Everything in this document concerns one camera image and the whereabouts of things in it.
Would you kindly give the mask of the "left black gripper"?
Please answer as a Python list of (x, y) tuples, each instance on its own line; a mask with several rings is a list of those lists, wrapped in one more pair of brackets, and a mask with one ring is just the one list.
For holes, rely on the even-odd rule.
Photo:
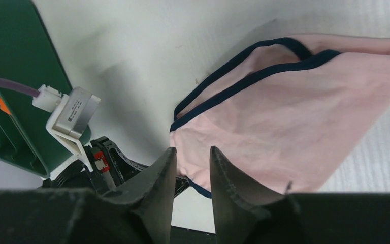
[(174, 172), (174, 157), (166, 154), (152, 166), (129, 159), (107, 137), (92, 140), (90, 145), (68, 143), (75, 161), (55, 178), (43, 181), (43, 189), (89, 188), (104, 197), (121, 195), (165, 195), (176, 197), (189, 187), (186, 177)]

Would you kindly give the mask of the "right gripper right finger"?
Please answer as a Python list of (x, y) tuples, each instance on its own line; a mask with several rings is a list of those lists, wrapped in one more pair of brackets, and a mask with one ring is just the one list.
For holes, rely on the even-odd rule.
[(210, 149), (217, 243), (390, 243), (390, 193), (285, 193)]

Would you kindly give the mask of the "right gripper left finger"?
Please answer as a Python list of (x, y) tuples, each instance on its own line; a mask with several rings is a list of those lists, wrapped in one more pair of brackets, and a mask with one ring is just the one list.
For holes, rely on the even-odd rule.
[(101, 196), (89, 188), (0, 190), (0, 243), (169, 243), (176, 149)]

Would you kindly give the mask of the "pink underwear navy trim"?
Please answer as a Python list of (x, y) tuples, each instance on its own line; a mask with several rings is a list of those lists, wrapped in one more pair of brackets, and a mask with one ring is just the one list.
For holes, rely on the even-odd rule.
[(390, 39), (303, 34), (259, 41), (175, 108), (177, 173), (211, 197), (210, 147), (283, 193), (319, 189), (390, 106)]

